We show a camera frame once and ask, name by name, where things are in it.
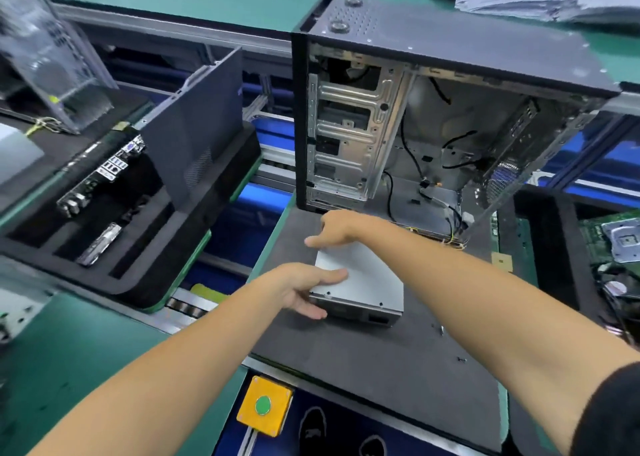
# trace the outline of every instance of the open computer tower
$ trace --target open computer tower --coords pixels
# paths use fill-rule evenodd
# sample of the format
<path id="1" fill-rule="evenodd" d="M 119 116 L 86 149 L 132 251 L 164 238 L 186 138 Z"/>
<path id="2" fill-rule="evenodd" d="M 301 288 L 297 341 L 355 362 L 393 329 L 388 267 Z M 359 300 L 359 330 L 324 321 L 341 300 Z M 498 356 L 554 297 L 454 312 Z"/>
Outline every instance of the open computer tower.
<path id="1" fill-rule="evenodd" d="M 620 94 L 579 33 L 434 4 L 320 0 L 292 53 L 298 207 L 449 242 Z"/>

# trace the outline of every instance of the green button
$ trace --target green button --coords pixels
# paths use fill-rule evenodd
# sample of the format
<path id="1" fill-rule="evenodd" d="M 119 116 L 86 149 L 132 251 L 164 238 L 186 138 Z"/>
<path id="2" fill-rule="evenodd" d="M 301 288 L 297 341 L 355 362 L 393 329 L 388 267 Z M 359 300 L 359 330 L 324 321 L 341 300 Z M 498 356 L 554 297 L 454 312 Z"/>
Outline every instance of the green button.
<path id="1" fill-rule="evenodd" d="M 271 399 L 266 395 L 258 397 L 255 401 L 255 411 L 259 416 L 266 416 L 271 410 Z"/>

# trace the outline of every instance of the gold square component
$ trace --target gold square component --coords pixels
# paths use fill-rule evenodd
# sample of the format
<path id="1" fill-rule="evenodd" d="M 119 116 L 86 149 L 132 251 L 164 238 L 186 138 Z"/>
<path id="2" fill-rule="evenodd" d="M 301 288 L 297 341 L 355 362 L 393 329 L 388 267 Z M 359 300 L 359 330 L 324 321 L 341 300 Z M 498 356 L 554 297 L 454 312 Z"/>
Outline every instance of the gold square component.
<path id="1" fill-rule="evenodd" d="M 505 270 L 507 272 L 513 272 L 513 260 L 508 254 L 502 254 L 500 252 L 491 253 L 491 264 Z"/>
<path id="2" fill-rule="evenodd" d="M 256 375 L 249 384 L 236 420 L 276 437 L 282 431 L 292 397 L 291 389 Z"/>

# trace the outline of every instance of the person's right hand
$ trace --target person's right hand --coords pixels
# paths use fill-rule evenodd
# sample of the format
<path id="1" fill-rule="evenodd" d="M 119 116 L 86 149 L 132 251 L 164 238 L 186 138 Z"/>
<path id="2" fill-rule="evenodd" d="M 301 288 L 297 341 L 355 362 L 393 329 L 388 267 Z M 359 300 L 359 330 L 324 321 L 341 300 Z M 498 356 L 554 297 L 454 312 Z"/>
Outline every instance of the person's right hand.
<path id="1" fill-rule="evenodd" d="M 331 210 L 322 217 L 322 231 L 305 239 L 307 247 L 322 249 L 332 245 L 344 245 L 357 240 L 358 228 L 369 216 L 351 210 Z"/>

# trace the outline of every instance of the metal bracket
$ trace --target metal bracket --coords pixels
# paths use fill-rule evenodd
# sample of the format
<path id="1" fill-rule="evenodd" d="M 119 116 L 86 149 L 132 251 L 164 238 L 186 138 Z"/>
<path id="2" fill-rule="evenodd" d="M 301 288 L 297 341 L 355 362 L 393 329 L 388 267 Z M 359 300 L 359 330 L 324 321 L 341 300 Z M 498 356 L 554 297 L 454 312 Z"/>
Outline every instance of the metal bracket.
<path id="1" fill-rule="evenodd" d="M 628 219 L 602 225 L 611 241 L 611 254 L 616 262 L 640 261 L 640 219 Z"/>

